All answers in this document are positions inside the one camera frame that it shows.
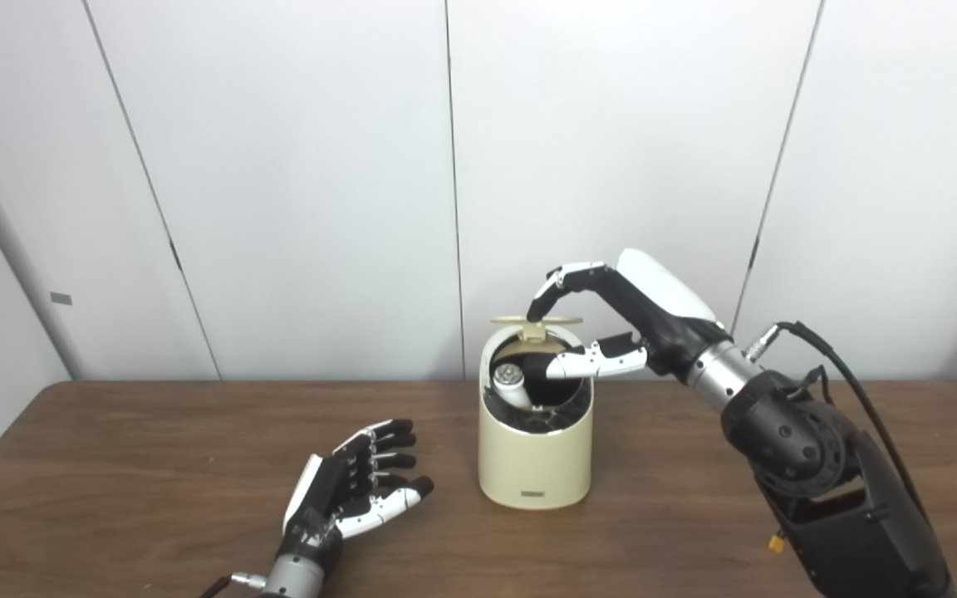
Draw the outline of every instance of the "vertical gap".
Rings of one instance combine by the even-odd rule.
[[[140,148],[140,141],[138,137],[135,136],[132,119],[128,114],[128,109],[125,107],[125,98],[120,94],[120,87],[117,86],[117,78],[113,75],[113,67],[110,67],[110,58],[106,55],[106,47],[102,45],[102,35],[98,32],[98,26],[95,24],[95,16],[91,14],[91,5],[87,3],[87,0],[83,0],[83,10],[87,12],[87,22],[91,24],[91,33],[95,34],[95,43],[98,45],[98,52],[102,56],[102,64],[106,65],[106,73],[109,73],[110,83],[113,84],[113,92],[117,97],[117,105],[120,106],[120,112],[125,117],[125,125],[128,126],[128,134],[132,137],[132,145],[135,147],[138,159],[140,159],[140,165],[143,166],[143,175],[150,189],[150,196],[153,198],[153,203],[157,208],[157,215],[160,216],[160,226],[162,226],[164,235],[168,238],[169,250],[172,255],[174,255],[176,265],[179,265],[179,257],[176,257],[175,245],[172,243],[172,233],[168,228],[168,221],[164,220],[164,210],[160,207],[157,190],[153,186],[153,179],[150,178],[150,170],[147,168],[145,156],[143,156],[143,148]],[[205,323],[202,322],[202,315],[198,312],[198,304],[194,303],[194,293],[190,291],[190,282],[187,281],[187,273],[184,272],[182,266],[179,268],[179,276],[183,279],[183,287],[187,289],[187,298],[190,299],[190,309],[194,310],[194,318],[197,319],[198,328],[202,332],[202,338],[205,339],[205,349],[209,350],[209,359],[213,361],[213,369],[216,370],[217,378],[223,380],[223,375],[220,374],[220,366],[216,362],[216,355],[213,353],[213,345],[209,344],[209,334],[205,332]]]
[[[453,54],[449,49],[449,0],[445,10],[445,72],[449,76],[449,147],[453,156],[453,220],[456,231],[456,297],[460,305],[460,379],[468,377],[467,353],[464,352],[464,272],[460,268],[460,207],[456,193],[456,119],[453,113]]]
[[[800,90],[804,85],[804,78],[807,76],[807,65],[810,64],[810,56],[814,49],[814,39],[817,37],[817,27],[822,22],[822,12],[825,8],[825,0],[820,0],[817,4],[817,11],[814,12],[814,24],[812,26],[812,36],[807,41],[807,52],[804,54],[804,64],[800,69],[800,78],[797,79],[797,90],[793,94],[793,105],[789,107],[789,118],[785,122],[785,132],[782,133],[782,144],[778,148],[778,159],[774,162],[774,173],[770,177],[770,186],[767,187],[767,199],[763,202],[763,214],[759,215],[759,228],[755,231],[755,243],[752,245],[751,257],[748,257],[748,270],[744,273],[744,282],[741,283],[740,295],[737,295],[737,307],[734,309],[733,321],[729,323],[729,334],[737,330],[737,320],[740,318],[741,306],[744,304],[744,293],[748,290],[748,280],[752,277],[752,268],[755,266],[756,253],[759,251],[759,239],[763,236],[763,226],[767,223],[767,212],[770,211],[770,198],[774,195],[774,185],[778,184],[778,173],[782,170],[782,157],[785,155],[785,144],[789,140],[789,132],[793,129],[793,117],[797,114],[797,103],[800,102]]]

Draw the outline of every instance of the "brown tabletop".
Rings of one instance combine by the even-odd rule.
[[[867,387],[957,580],[957,383]],[[522,512],[479,491],[472,382],[52,386],[0,439],[0,596],[194,597],[266,574],[308,454],[411,417],[415,474],[437,488],[347,542],[323,596],[817,597],[767,550],[773,517],[702,400],[616,382],[596,401],[589,496]]]

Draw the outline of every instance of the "white cylindrical object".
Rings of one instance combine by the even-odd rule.
[[[501,364],[493,371],[493,388],[516,409],[534,409],[523,387],[523,368],[514,363]]]
[[[514,408],[508,397],[498,396],[491,366],[498,349],[516,340],[521,330],[521,326],[508,326],[493,334],[483,348],[478,378],[478,483],[490,500],[506,507],[566,507],[589,492],[593,379],[578,380],[572,398],[557,408]],[[560,326],[548,326],[547,332],[548,343],[581,344]],[[550,347],[537,352],[548,353]],[[542,397],[533,393],[528,400],[542,404]]]

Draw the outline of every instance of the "robotic arm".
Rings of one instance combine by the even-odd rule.
[[[382,526],[433,491],[426,476],[410,481],[386,472],[415,466],[415,457],[394,450],[415,445],[411,427],[409,419],[388,419],[362,428],[329,457],[309,457],[282,519],[270,574],[224,576],[201,598],[229,582],[261,591],[258,598],[316,598],[338,563],[343,540]]]
[[[759,491],[826,598],[956,598],[945,558],[905,467],[869,399],[896,468],[877,443],[807,387],[755,361],[780,330],[810,341],[865,391],[832,348],[800,323],[782,322],[742,351],[714,313],[652,257],[623,251],[618,266],[569,264],[548,273],[529,307],[541,321],[570,292],[592,291],[636,328],[559,355],[535,355],[528,377],[614,375],[648,366],[673,375],[721,413],[722,432],[751,465]],[[851,489],[852,484],[861,488]]]

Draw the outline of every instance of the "yellow connector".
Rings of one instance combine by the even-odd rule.
[[[782,551],[785,550],[785,537],[783,537],[781,532],[770,537],[770,544],[767,545],[767,548],[770,548],[778,554],[781,554]]]

